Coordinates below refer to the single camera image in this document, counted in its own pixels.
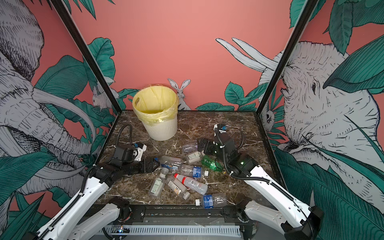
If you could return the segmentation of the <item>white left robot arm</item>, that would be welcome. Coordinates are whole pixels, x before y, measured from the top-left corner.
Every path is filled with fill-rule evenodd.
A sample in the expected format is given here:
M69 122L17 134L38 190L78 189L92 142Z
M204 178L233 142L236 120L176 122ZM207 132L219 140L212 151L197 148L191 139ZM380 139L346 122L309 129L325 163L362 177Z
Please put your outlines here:
M125 175L152 173L160 166L158 158L123 162L112 158L89 169L80 190L55 217L38 231L28 231L24 240L88 240L111 222L126 222L132 217L130 202L122 197L112 198L98 213L86 221L81 219L92 205L115 182Z

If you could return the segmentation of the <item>clear bottle green label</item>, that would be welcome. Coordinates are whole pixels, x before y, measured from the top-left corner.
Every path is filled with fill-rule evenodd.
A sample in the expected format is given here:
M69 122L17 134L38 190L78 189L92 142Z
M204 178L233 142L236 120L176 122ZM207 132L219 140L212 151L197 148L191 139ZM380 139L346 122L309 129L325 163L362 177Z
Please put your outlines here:
M149 195L153 197L159 197L164 189L165 180L169 172L168 168L162 168L160 173L156 176L153 184L149 189Z

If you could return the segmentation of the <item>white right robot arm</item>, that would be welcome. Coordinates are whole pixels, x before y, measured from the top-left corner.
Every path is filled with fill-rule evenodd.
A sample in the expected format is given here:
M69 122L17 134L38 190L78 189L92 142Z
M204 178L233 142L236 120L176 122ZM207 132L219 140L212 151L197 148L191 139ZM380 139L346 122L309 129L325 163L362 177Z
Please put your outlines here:
M232 178L244 181L272 204L266 207L250 198L244 199L239 204L241 220L261 222L287 240L315 240L318 237L324 212L291 195L251 156L239 153L232 144L222 146L208 139L199 140L198 149L222 161Z

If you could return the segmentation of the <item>green plastic bottle yellow cap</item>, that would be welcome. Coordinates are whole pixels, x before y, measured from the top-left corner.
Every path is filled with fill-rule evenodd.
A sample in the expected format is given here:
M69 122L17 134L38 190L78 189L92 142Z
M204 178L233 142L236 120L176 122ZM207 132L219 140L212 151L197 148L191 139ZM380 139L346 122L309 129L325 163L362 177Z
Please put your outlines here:
M219 163L217 160L212 159L208 155L203 156L201 163L203 166L209 168L212 171L220 172L220 173L225 171L221 163Z

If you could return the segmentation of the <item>clear bottle blue cap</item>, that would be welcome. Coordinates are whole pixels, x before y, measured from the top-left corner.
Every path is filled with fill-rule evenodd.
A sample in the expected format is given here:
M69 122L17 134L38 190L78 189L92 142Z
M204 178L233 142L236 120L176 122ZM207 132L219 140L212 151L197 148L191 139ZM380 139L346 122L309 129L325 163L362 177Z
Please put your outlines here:
M182 159L176 157L161 156L160 158L154 158L154 160L158 162L161 167L175 171L183 165Z

